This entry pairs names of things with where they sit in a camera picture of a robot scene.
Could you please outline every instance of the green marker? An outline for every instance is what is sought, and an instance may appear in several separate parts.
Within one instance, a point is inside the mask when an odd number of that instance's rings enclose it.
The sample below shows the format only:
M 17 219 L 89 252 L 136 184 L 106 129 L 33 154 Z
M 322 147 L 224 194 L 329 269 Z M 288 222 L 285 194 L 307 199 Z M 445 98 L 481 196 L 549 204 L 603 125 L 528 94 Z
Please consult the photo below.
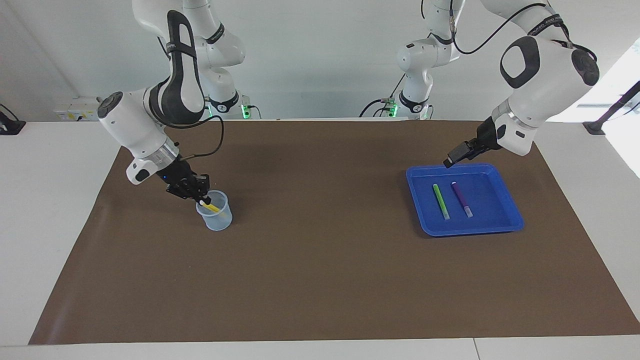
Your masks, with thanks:
M 433 184 L 433 192 L 436 193 L 436 198 L 438 199 L 438 204 L 440 204 L 440 209 L 442 210 L 444 220 L 451 219 L 451 217 L 449 216 L 449 212 L 447 211 L 447 205 L 445 205 L 444 203 L 444 199 L 442 198 L 442 193 L 440 192 L 440 187 L 438 187 L 438 184 Z

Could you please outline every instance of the white wall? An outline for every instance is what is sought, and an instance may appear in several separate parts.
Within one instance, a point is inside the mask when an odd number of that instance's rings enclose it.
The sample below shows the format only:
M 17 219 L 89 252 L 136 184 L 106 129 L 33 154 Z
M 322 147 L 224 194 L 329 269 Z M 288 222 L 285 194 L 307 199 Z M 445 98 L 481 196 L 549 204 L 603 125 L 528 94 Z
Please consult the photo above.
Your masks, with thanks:
M 6 1 L 79 95 L 106 96 L 143 88 L 166 77 L 157 40 L 132 15 L 131 0 Z M 425 37 L 420 1 L 215 1 L 227 29 L 246 44 L 246 61 L 230 71 L 238 88 L 268 118 L 357 116 L 370 100 L 388 95 L 402 72 L 399 46 Z M 640 37 L 636 0 L 555 0 L 574 41 L 592 48 L 608 70 Z M 500 23 L 479 0 L 468 0 L 460 46 L 475 47 Z M 0 24 L 0 101 L 31 120 L 48 120 L 54 95 L 46 74 L 20 51 Z M 436 117 L 483 119 L 509 94 L 499 74 L 505 48 L 522 32 L 509 24 L 482 51 L 433 70 Z M 41 101 L 29 99 L 37 94 Z

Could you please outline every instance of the plastic tray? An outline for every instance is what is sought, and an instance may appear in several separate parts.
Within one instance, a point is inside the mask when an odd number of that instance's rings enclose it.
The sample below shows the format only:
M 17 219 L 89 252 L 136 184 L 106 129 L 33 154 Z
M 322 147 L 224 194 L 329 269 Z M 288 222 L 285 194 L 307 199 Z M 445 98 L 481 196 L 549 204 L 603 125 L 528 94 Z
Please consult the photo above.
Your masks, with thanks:
M 524 220 L 500 172 L 491 164 L 412 167 L 406 178 L 415 209 L 425 233 L 431 236 L 508 233 L 522 230 Z M 456 181 L 474 216 L 468 218 L 451 188 Z M 445 220 L 433 193 L 438 184 L 447 204 L 450 220 Z

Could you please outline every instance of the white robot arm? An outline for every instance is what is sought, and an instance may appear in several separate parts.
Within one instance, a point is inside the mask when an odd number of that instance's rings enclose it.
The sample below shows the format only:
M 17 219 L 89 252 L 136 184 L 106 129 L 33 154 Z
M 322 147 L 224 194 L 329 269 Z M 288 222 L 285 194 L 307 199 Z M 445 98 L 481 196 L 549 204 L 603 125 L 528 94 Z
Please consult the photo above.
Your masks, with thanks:
M 531 150 L 537 128 L 567 109 L 595 85 L 600 76 L 596 58 L 575 45 L 562 18 L 548 3 L 531 0 L 481 0 L 490 12 L 520 28 L 527 36 L 513 42 L 502 56 L 500 72 L 513 95 L 493 111 L 477 138 L 449 153 L 450 167 L 462 159 L 505 148 L 521 156 Z M 422 119 L 433 79 L 429 70 L 457 60 L 456 26 L 465 0 L 432 0 L 426 12 L 429 36 L 400 49 L 397 61 L 406 74 L 395 94 L 397 116 Z
M 212 112 L 223 119 L 246 119 L 250 113 L 243 106 L 243 95 L 223 69 L 244 61 L 244 44 L 220 22 L 211 0 L 184 0 L 183 7 L 193 26 L 198 70 Z
M 453 21 L 457 23 L 465 0 L 432 0 L 429 2 L 425 19 L 429 25 L 427 38 L 410 42 L 400 48 L 397 62 L 406 74 L 404 88 L 394 95 L 398 105 L 396 116 L 422 119 L 428 109 L 433 78 L 429 70 L 457 60 L 460 53 L 452 44 L 450 9 Z
M 538 128 L 578 101 L 600 78 L 596 56 L 572 43 L 562 18 L 548 3 L 481 2 L 489 11 L 511 19 L 527 36 L 513 42 L 500 61 L 500 72 L 513 94 L 478 127 L 476 138 L 449 153 L 444 161 L 447 167 L 501 148 L 528 154 Z M 455 41 L 455 25 L 451 28 Z
M 197 175 L 182 159 L 164 126 L 179 129 L 204 124 L 205 99 L 198 76 L 197 43 L 179 1 L 134 0 L 138 22 L 166 43 L 171 75 L 156 86 L 116 92 L 98 109 L 102 125 L 134 157 L 127 177 L 140 184 L 157 174 L 167 192 L 210 204 L 209 176 Z

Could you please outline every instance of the cable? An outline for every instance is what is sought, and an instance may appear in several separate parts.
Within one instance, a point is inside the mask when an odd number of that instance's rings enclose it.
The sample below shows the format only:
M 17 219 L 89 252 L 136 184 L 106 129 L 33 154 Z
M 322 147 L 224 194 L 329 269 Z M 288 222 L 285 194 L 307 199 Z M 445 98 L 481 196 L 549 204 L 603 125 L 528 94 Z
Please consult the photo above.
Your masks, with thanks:
M 212 117 L 206 118 L 206 119 L 204 119 L 203 121 L 198 121 L 198 122 L 196 122 L 195 124 L 185 125 L 185 126 L 178 126 L 178 125 L 175 125 L 175 124 L 170 124 L 170 123 L 164 122 L 164 120 L 159 119 L 159 118 L 157 118 L 157 117 L 156 117 L 156 119 L 157 119 L 157 120 L 158 120 L 162 125 L 164 125 L 164 126 L 166 126 L 166 127 L 170 127 L 170 128 L 172 128 L 172 129 L 193 129 L 194 127 L 198 127 L 198 126 L 201 126 L 201 125 L 206 124 L 209 120 L 211 120 L 211 119 L 213 119 L 213 118 L 216 118 L 216 117 L 217 117 L 217 118 L 219 118 L 220 120 L 222 120 L 222 118 L 221 118 L 220 116 L 218 116 L 218 115 L 213 115 Z
M 568 37 L 567 37 L 567 39 L 569 40 L 568 42 L 567 41 L 561 41 L 561 40 L 551 40 L 551 41 L 557 42 L 558 44 L 560 44 L 560 45 L 562 45 L 563 47 L 566 47 L 566 48 L 569 48 L 569 46 L 570 46 L 569 44 L 571 43 L 571 46 L 573 46 L 574 48 L 582 50 L 582 51 L 588 53 L 590 55 L 590 57 L 592 57 L 593 61 L 598 61 L 598 56 L 593 51 L 591 51 L 590 49 L 588 49 L 587 47 L 584 47 L 582 45 L 574 44 L 571 41 L 571 39 L 569 39 Z
M 380 111 L 380 117 L 382 117 L 382 114 L 385 113 L 385 110 L 388 111 L 390 109 L 388 109 L 388 108 L 380 108 L 380 109 L 376 110 L 376 112 L 373 113 L 373 117 L 376 117 L 376 115 L 378 114 L 378 111 Z
M 162 39 L 160 39 L 160 37 L 158 37 L 158 42 L 160 43 L 160 47 L 162 47 L 162 51 L 164 52 L 166 58 L 171 60 L 171 56 L 169 56 L 169 53 L 166 52 L 166 49 L 164 48 L 164 44 L 162 43 Z
M 429 116 L 429 120 L 433 119 L 433 113 L 436 112 L 436 108 L 433 105 L 429 105 L 429 108 L 431 108 L 431 115 Z
M 257 107 L 256 105 L 249 105 L 247 106 L 248 109 L 256 109 L 258 110 L 258 115 L 260 115 L 260 119 L 262 119 L 262 113 L 260 112 L 260 108 Z
M 15 116 L 15 114 L 13 113 L 13 111 L 11 111 L 9 108 L 7 108 L 5 105 L 0 104 L 0 106 L 2 106 L 3 108 L 5 108 L 7 111 L 9 111 L 9 114 L 11 114 L 13 117 L 15 117 L 16 121 L 20 121 L 20 119 L 18 119 L 17 116 Z
M 358 117 L 362 117 L 362 115 L 364 115 L 364 113 L 371 107 L 374 106 L 375 104 L 382 102 L 382 99 L 378 99 L 378 100 L 373 100 L 372 102 L 370 102 L 367 106 L 365 106 L 365 108 L 362 110 L 362 112 L 360 113 L 360 116 Z
M 630 114 L 630 113 L 632 113 L 635 109 L 637 109 L 637 108 L 638 108 L 638 106 L 640 106 L 640 102 L 639 102 L 639 103 L 637 103 L 633 108 L 631 108 L 631 110 L 627 111 L 626 113 L 624 113 L 624 114 L 620 115 L 619 117 L 614 117 L 613 119 L 609 119 L 608 121 L 616 120 L 616 119 L 620 119 L 621 117 L 623 117 L 623 116 L 625 116 L 625 115 L 629 115 L 629 114 Z
M 480 46 L 478 46 L 477 48 L 475 48 L 473 51 L 464 51 L 462 49 L 460 49 L 458 47 L 458 43 L 456 42 L 456 32 L 457 30 L 455 29 L 455 31 L 451 32 L 451 40 L 453 41 L 453 45 L 455 45 L 456 49 L 461 53 L 461 54 L 465 54 L 465 55 L 471 55 L 474 54 L 476 52 L 478 52 L 478 50 L 482 49 L 489 41 L 491 41 L 491 39 L 493 39 L 493 37 L 495 35 L 497 35 L 498 32 L 500 32 L 500 30 L 502 30 L 502 28 L 504 28 L 511 20 L 513 20 L 513 18 L 515 18 L 516 16 L 520 15 L 522 12 L 530 9 L 530 8 L 534 8 L 536 6 L 547 6 L 547 4 L 544 3 L 534 3 L 534 4 L 529 4 L 525 7 L 523 7 L 522 9 L 518 10 L 516 13 L 514 13 L 512 16 L 510 16 L 505 22 L 502 23 L 502 25 L 500 25 L 499 28 L 497 28 L 493 34 L 491 34 L 482 44 L 480 44 Z M 453 14 L 453 0 L 451 0 L 451 4 L 449 7 L 449 16 L 450 17 L 454 17 Z
M 396 93 L 396 90 L 398 90 L 398 87 L 400 86 L 400 83 L 402 83 L 402 80 L 404 79 L 404 77 L 406 76 L 406 74 L 403 74 L 402 77 L 400 78 L 400 80 L 398 81 L 398 84 L 396 85 L 396 87 L 394 88 L 394 91 L 391 92 L 391 95 L 389 95 L 389 97 L 393 97 L 394 94 Z
M 220 148 L 222 147 L 222 143 L 225 140 L 225 121 L 222 120 L 221 117 L 215 115 L 216 117 L 220 118 L 220 142 L 218 143 L 218 146 L 212 151 L 212 152 L 208 152 L 206 154 L 193 154 L 193 155 L 189 155 L 185 158 L 182 158 L 182 161 L 187 161 L 193 158 L 204 158 L 206 156 L 211 156 L 213 154 L 215 154 L 216 152 L 218 152 L 218 150 L 220 150 Z

